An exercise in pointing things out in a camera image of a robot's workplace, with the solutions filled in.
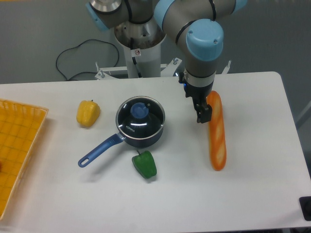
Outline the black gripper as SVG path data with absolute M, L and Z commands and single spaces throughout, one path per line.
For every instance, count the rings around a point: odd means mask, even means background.
M 210 122 L 212 107 L 207 104 L 206 98 L 212 90 L 214 75 L 207 78 L 197 78 L 184 71 L 179 73 L 178 81 L 184 86 L 186 98 L 192 98 L 193 106 L 197 113 L 197 123 Z

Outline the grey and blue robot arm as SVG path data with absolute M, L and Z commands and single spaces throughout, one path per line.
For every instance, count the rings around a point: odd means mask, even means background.
M 114 30 L 131 77 L 159 76 L 159 55 L 153 49 L 170 38 L 185 56 L 179 81 L 192 98 L 197 122 L 205 123 L 212 116 L 206 98 L 224 44 L 217 20 L 245 5 L 244 0 L 90 0 L 86 8 L 99 30 Z

